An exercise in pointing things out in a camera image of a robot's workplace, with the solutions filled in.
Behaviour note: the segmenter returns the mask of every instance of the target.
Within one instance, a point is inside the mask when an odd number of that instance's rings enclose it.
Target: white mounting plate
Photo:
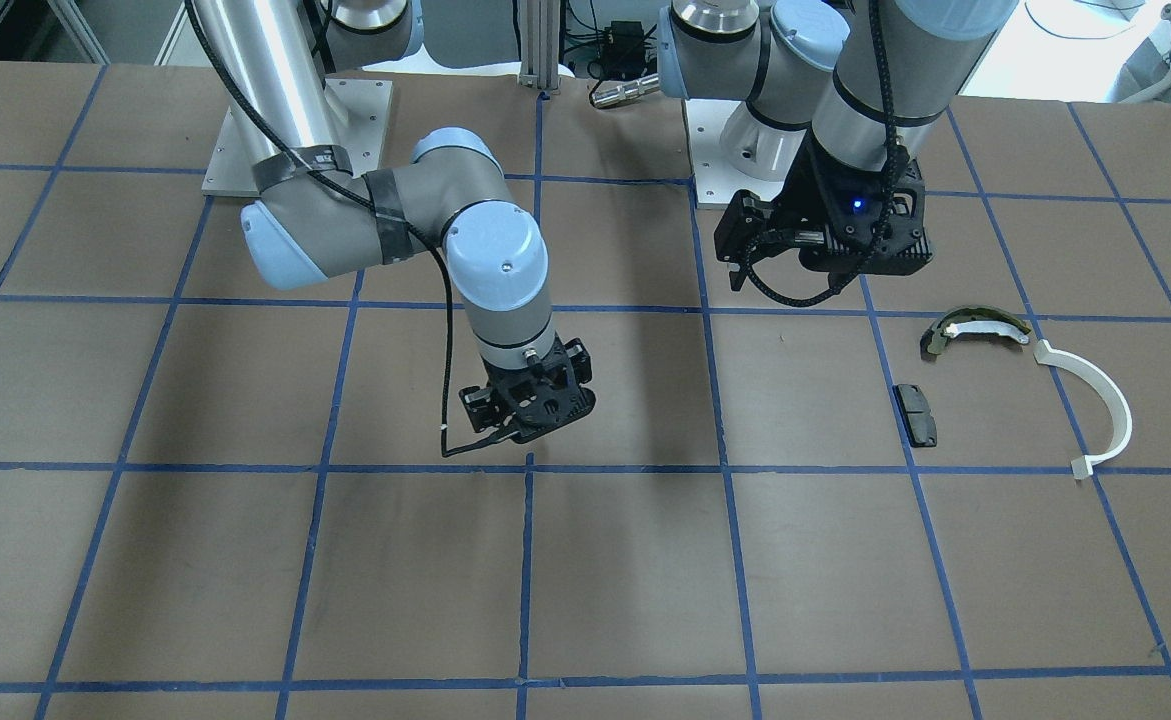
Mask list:
[[[342,128],[341,145],[349,151],[355,177],[381,166],[389,128],[393,82],[388,78],[329,78],[328,85],[349,109],[349,126]],[[203,193],[215,197],[260,197],[247,162],[238,124],[228,111],[207,162]]]
[[[745,187],[754,196],[771,200],[781,192],[782,181],[760,181],[746,176],[727,162],[727,155],[719,146],[723,126],[732,111],[740,105],[735,100],[686,100],[684,117],[687,119],[687,150],[691,153],[691,170],[696,177],[696,206],[721,210],[732,201],[732,196]]]

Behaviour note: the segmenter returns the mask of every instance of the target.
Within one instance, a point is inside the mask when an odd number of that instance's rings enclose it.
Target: curved bracket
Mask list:
[[[1034,359],[1039,365],[1052,365],[1062,370],[1069,370],[1084,383],[1093,386],[1094,391],[1105,402],[1105,409],[1110,411],[1110,419],[1114,421],[1114,434],[1110,438],[1110,447],[1097,455],[1077,457],[1070,462],[1074,469],[1074,479],[1082,480],[1093,474],[1093,466],[1104,462],[1116,457],[1132,440],[1132,407],[1128,405],[1128,398],[1123,396],[1119,386],[1105,375],[1103,370],[1094,365],[1090,361],[1083,359],[1073,352],[1056,350],[1046,340],[1040,340],[1034,345]]]

